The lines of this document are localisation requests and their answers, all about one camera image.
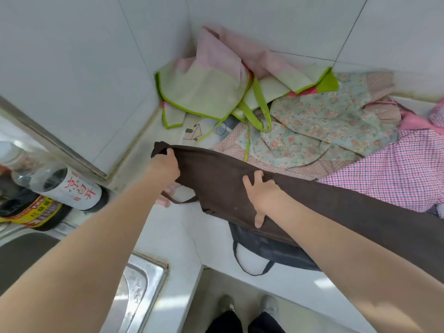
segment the hand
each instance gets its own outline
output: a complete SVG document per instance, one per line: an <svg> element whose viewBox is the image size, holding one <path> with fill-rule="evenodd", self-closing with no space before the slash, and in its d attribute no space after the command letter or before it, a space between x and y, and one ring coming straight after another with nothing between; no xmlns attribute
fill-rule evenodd
<svg viewBox="0 0 444 333"><path fill-rule="evenodd" d="M177 159L171 148L165 154L157 154L148 165L146 176L150 180L157 180L162 186L167 187L172 184L180 175Z"/></svg>
<svg viewBox="0 0 444 333"><path fill-rule="evenodd" d="M247 190L248 199L252 203L254 209L256 209L256 217L254 218L254 225L256 228L260 228L264 223L266 215L265 210L269 203L270 196L281 190L274 180L263 182L263 176L264 172L261 170L255 171L253 185L248 176L245 175L242 178L245 189Z"/></svg>

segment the countertop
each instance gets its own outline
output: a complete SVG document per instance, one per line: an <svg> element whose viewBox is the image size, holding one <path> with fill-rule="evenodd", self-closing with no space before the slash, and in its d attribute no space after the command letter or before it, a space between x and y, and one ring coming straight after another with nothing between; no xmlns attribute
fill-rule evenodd
<svg viewBox="0 0 444 333"><path fill-rule="evenodd" d="M163 140L177 144L181 131L181 128L166 130L161 111L156 112L107 186L117 194L123 191L144 172L154 142ZM68 221L79 225L87 217L81 212L72 212ZM322 272L275 264L267 274L253 277L237 264L232 243L228 222L203 213L198 202L169 208L153 207L134 251L168 263L169 274L144 333L180 332L205 265L325 314L358 332L375 332ZM253 274L262 272L267 263L242 246L238 248L238 257L244 268Z"/></svg>

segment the brown apron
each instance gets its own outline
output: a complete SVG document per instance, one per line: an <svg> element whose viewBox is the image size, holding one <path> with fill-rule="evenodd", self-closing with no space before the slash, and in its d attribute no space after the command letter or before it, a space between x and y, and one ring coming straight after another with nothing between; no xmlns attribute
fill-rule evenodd
<svg viewBox="0 0 444 333"><path fill-rule="evenodd" d="M247 197L242 177L248 175L253 182L258 168L215 151L170 146L166 142L156 142L151 156L166 154L167 148L174 150L179 163L181 175L176 182L196 193L184 203L199 201L207 214L268 238L297 244L268 217L260 229L254 226L256 211ZM264 171L264 181L270 179L306 207L394 252L444 283L444 221L440 218L353 190Z"/></svg>

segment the bottle label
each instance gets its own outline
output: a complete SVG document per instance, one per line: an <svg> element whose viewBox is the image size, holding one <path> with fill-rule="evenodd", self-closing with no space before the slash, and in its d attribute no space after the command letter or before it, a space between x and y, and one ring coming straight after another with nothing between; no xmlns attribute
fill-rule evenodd
<svg viewBox="0 0 444 333"><path fill-rule="evenodd" d="M87 210L100 200L102 189L98 184L82 178L79 173L68 167L66 177L61 184L40 194L78 210Z"/></svg>
<svg viewBox="0 0 444 333"><path fill-rule="evenodd" d="M39 196L25 210L12 217L0 218L0 222L14 222L36 228L46 223L61 207L60 202L46 196Z"/></svg>

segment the pants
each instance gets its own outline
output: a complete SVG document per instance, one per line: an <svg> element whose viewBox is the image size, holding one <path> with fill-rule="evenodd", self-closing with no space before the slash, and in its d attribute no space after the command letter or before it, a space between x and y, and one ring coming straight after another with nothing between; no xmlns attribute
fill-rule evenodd
<svg viewBox="0 0 444 333"><path fill-rule="evenodd" d="M243 333L242 324L234 311L226 311L213 320L206 333ZM278 322L262 312L248 326L248 333L285 333Z"/></svg>

